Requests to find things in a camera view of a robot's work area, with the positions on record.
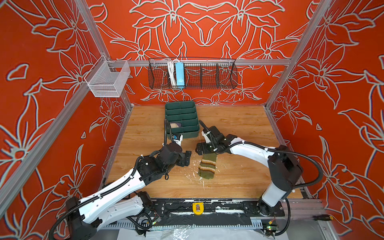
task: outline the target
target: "wooden table surface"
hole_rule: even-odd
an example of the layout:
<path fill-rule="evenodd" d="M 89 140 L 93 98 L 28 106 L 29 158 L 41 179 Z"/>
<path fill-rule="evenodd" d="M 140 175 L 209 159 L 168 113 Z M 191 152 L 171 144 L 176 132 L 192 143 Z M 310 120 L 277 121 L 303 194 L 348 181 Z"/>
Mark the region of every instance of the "wooden table surface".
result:
<path fill-rule="evenodd" d="M 278 147 L 279 143 L 261 106 L 197 106 L 197 115 L 207 127 L 215 125 L 225 136 L 237 135 L 246 141 Z M 164 140 L 164 106 L 134 106 L 124 137 L 107 182 L 113 182 L 129 171 L 138 156 L 148 155 L 162 147 Z M 152 198 L 259 198 L 271 182 L 269 169 L 249 158 L 220 154 L 213 179 L 197 175 L 202 159 L 195 153 L 201 136 L 182 141 L 183 152 L 192 151 L 188 167 L 175 166 L 164 177 L 142 190 Z M 300 191 L 290 198 L 302 198 Z"/>

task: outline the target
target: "yellow emergency stop button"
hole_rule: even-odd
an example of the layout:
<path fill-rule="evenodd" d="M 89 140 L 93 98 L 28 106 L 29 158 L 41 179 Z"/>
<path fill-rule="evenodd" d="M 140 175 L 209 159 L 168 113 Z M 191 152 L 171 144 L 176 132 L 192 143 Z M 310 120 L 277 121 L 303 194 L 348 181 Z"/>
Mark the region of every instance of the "yellow emergency stop button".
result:
<path fill-rule="evenodd" d="M 193 212 L 196 215 L 202 215 L 203 212 L 204 212 L 204 203 L 202 203 L 202 202 L 194 202 L 192 204 L 192 209 L 193 209 Z"/>

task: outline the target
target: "floral pattern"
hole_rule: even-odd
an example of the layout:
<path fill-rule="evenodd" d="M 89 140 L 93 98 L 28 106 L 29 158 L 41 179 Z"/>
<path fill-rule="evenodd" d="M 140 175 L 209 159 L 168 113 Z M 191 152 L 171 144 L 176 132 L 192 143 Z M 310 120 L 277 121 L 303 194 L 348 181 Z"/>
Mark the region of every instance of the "floral pattern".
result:
<path fill-rule="evenodd" d="M 7 59 L 0 70 L 1 188 L 83 84 L 100 54 L 73 0 L 3 1 L 0 11 L 0 41 Z M 80 103 L 1 218 L 0 239 L 48 239 L 49 228 L 64 214 L 70 197 L 97 191 L 100 168 L 127 114 L 121 98 L 105 100 L 111 103 L 108 110 L 104 100 L 89 92 Z M 100 113 L 113 124 L 103 127 L 104 132 L 86 133 Z M 67 236 L 64 221 L 55 237 Z"/>
<path fill-rule="evenodd" d="M 305 0 L 239 0 L 210 3 L 199 0 L 87 1 L 112 58 L 148 60 L 175 56 L 238 59 L 290 58 L 318 2 Z M 300 17 L 292 20 L 290 14 Z M 118 22 L 124 21 L 122 29 Z M 198 104 L 263 104 L 281 71 L 280 66 L 238 68 L 239 86 L 233 90 L 157 90 L 148 85 L 147 70 L 134 67 L 131 101 L 140 105 L 192 99 Z"/>
<path fill-rule="evenodd" d="M 384 238 L 384 48 L 368 41 L 383 40 L 383 20 L 381 1 L 332 1 L 271 106 L 290 148 L 321 164 L 323 180 L 309 191 L 341 239 Z"/>

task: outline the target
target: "plastic sheet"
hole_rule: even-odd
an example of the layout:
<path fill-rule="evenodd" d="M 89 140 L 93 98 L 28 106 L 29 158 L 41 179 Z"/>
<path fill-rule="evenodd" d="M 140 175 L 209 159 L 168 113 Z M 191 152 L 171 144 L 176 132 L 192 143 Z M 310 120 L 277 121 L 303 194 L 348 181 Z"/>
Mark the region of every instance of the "plastic sheet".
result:
<path fill-rule="evenodd" d="M 117 240 L 268 240 L 254 230 L 228 229 L 228 228 L 175 228 L 163 231 L 150 231 L 147 236 L 137 235 L 134 230 L 120 229 Z M 284 233 L 276 240 L 288 240 Z"/>

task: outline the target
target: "green sock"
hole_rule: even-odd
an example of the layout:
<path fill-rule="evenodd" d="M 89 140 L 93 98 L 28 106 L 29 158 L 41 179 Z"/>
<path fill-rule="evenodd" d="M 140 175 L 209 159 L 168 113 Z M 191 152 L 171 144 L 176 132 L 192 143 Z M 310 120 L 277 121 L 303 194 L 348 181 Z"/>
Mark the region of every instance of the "green sock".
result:
<path fill-rule="evenodd" d="M 199 165 L 198 175 L 205 179 L 211 179 L 216 172 L 216 153 L 204 154 Z"/>

